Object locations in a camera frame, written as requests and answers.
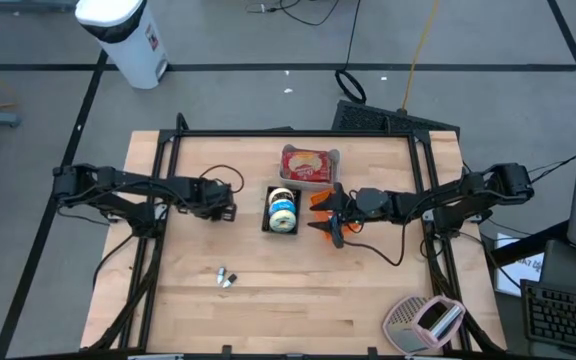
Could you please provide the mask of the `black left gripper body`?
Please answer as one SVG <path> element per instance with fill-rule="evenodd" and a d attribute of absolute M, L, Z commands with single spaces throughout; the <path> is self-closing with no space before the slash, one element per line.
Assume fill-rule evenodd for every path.
<path fill-rule="evenodd" d="M 202 188 L 202 204 L 197 216 L 205 220 L 234 220 L 237 205 L 230 184 L 220 180 L 207 180 Z"/>

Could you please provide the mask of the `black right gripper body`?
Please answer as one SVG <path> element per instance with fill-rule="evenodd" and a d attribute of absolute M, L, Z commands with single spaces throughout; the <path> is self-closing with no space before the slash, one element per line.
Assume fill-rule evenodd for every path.
<path fill-rule="evenodd" d="M 336 184 L 334 190 L 344 192 L 341 184 Z M 331 235 L 336 248 L 344 247 L 345 240 L 342 231 L 349 224 L 358 222 L 363 227 L 366 222 L 393 219 L 392 201 L 386 192 L 376 188 L 361 188 L 347 195 L 348 202 L 344 209 L 330 209 L 332 212 L 330 221 L 335 227 Z"/>

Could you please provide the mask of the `red snack package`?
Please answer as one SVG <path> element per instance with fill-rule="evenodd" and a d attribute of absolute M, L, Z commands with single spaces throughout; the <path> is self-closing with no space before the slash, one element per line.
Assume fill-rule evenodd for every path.
<path fill-rule="evenodd" d="M 282 177 L 295 181 L 329 183 L 332 160 L 324 151 L 291 150 L 282 153 Z"/>

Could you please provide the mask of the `blue frosted donut tape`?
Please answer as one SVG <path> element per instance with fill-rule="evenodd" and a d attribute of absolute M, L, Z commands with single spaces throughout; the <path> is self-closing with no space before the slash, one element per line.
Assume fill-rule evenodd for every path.
<path fill-rule="evenodd" d="M 279 211 L 289 211 L 290 213 L 295 213 L 296 207 L 294 202 L 289 199 L 279 199 L 269 205 L 268 213 L 270 216 Z"/>

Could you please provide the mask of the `teal frosted donut tape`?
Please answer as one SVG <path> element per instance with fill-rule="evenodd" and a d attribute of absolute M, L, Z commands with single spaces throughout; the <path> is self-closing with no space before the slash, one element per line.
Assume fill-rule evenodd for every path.
<path fill-rule="evenodd" d="M 290 210 L 278 210 L 269 218 L 269 227 L 273 232 L 288 233 L 294 230 L 297 217 Z"/>

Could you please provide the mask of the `orange plastic basket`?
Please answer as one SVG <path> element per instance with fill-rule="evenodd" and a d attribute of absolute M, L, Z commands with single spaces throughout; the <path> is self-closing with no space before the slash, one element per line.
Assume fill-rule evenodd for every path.
<path fill-rule="evenodd" d="M 320 192 L 316 192 L 310 196 L 310 205 L 318 205 L 323 202 L 330 194 L 334 193 L 333 188 L 329 188 Z M 331 217 L 332 213 L 330 211 L 315 211 L 314 217 L 316 222 L 327 221 Z M 350 233 L 359 233 L 362 229 L 362 225 L 358 222 L 351 223 L 345 227 L 342 231 L 343 235 Z"/>

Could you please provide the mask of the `white plastic bin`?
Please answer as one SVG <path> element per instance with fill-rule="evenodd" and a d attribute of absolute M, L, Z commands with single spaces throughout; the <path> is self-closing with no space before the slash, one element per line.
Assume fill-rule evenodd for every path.
<path fill-rule="evenodd" d="M 315 182 L 305 182 L 305 181 L 295 181 L 290 180 L 282 177 L 282 170 L 281 170 L 281 157 L 282 153 L 291 150 L 310 150 L 310 149 L 303 149 L 293 146 L 292 144 L 287 144 L 283 147 L 280 155 L 279 161 L 279 170 L 278 175 L 279 179 L 289 187 L 295 187 L 302 190 L 309 190 L 309 191 L 319 191 L 331 188 L 335 182 L 337 182 L 340 178 L 340 162 L 341 162 L 341 153 L 337 149 L 332 149 L 328 151 L 324 150 L 311 150 L 311 151 L 324 151 L 328 153 L 328 156 L 332 160 L 332 180 L 329 183 L 315 183 Z"/>

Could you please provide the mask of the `black plastic basket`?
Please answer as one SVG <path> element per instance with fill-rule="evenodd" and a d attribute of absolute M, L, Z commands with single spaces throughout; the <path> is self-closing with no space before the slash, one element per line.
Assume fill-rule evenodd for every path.
<path fill-rule="evenodd" d="M 269 205 L 279 199 L 289 199 L 294 202 L 296 207 L 296 212 L 294 213 L 297 217 L 296 226 L 293 231 L 288 233 L 280 233 L 280 232 L 273 232 L 269 227 L 269 218 L 270 215 L 268 213 Z M 298 225 L 299 225 L 299 215 L 300 215 L 300 205 L 301 205 L 301 191 L 297 189 L 290 189 L 286 187 L 276 187 L 276 186 L 269 186 L 267 188 L 266 196 L 265 196 L 265 204 L 264 204 L 264 212 L 263 212 L 263 220 L 261 229 L 264 232 L 270 233 L 277 233 L 277 234 L 290 234 L 296 235 L 298 232 Z"/>

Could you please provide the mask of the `black perforated panel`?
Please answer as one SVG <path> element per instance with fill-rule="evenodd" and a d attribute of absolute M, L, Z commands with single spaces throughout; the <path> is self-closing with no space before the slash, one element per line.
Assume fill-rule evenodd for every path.
<path fill-rule="evenodd" d="M 452 131 L 460 135 L 460 128 L 446 123 L 436 122 L 402 112 L 392 112 L 376 107 L 340 100 L 337 103 L 333 130 L 379 130 L 406 132 L 414 130 Z"/>

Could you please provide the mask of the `pink mesh desk organizer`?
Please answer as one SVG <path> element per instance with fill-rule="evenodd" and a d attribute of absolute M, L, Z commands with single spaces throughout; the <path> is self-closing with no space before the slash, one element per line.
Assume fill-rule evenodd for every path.
<path fill-rule="evenodd" d="M 467 311 L 444 296 L 409 296 L 385 316 L 382 330 L 389 343 L 405 355 L 437 350 L 457 333 Z"/>

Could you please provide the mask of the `white paper sheet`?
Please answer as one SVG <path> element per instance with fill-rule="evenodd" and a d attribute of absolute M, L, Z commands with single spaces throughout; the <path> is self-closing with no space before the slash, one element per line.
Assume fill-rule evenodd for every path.
<path fill-rule="evenodd" d="M 521 280 L 538 281 L 544 261 L 544 253 L 520 259 L 496 269 L 494 272 L 494 290 L 498 293 L 520 297 Z"/>

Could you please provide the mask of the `white trash can black liner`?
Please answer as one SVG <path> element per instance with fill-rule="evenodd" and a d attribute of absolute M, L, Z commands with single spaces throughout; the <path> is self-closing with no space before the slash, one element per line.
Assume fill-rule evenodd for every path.
<path fill-rule="evenodd" d="M 159 85 L 168 57 L 148 0 L 79 0 L 75 17 L 133 88 Z"/>

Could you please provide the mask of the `black keyboard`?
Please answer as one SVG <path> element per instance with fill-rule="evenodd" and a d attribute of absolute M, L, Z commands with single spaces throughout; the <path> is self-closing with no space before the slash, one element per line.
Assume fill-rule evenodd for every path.
<path fill-rule="evenodd" d="M 576 351 L 576 288 L 520 281 L 525 337 Z"/>

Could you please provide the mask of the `black metal table frame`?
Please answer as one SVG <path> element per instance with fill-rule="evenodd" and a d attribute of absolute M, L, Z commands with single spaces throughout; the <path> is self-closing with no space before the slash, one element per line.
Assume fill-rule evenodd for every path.
<path fill-rule="evenodd" d="M 338 149 L 353 185 L 419 191 L 455 180 L 462 159 L 452 132 L 386 133 L 324 130 L 136 131 L 129 172 L 195 175 L 227 164 L 244 182 L 234 222 L 211 223 L 171 211 L 159 240 L 126 247 L 101 271 L 84 334 L 94 359 L 177 353 L 194 358 L 302 360 L 392 358 L 382 333 L 387 305 L 413 292 L 445 288 L 463 297 L 477 330 L 460 331 L 452 353 L 490 359 L 505 351 L 484 252 L 459 240 L 442 260 L 425 261 L 427 226 L 380 224 L 363 235 L 374 245 L 401 246 L 391 267 L 366 251 L 337 251 L 307 225 L 296 235 L 261 229 L 266 189 L 276 181 L 282 148 Z M 236 274 L 229 288 L 217 284 Z"/>

